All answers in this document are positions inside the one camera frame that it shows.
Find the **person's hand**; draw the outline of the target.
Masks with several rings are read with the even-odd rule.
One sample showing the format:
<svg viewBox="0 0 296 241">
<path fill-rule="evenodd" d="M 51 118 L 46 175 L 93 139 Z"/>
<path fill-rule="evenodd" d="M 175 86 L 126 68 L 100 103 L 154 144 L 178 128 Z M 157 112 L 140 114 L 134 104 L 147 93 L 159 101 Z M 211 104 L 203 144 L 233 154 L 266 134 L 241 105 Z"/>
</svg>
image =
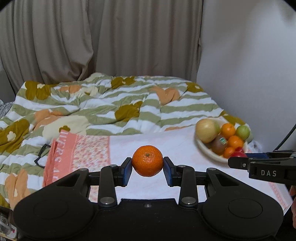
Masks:
<svg viewBox="0 0 296 241">
<path fill-rule="evenodd" d="M 296 188 L 295 186 L 291 186 L 290 188 L 290 196 L 294 197 L 292 205 L 291 205 L 291 211 L 292 211 L 292 221 L 293 221 L 293 227 L 296 228 Z"/>
</svg>

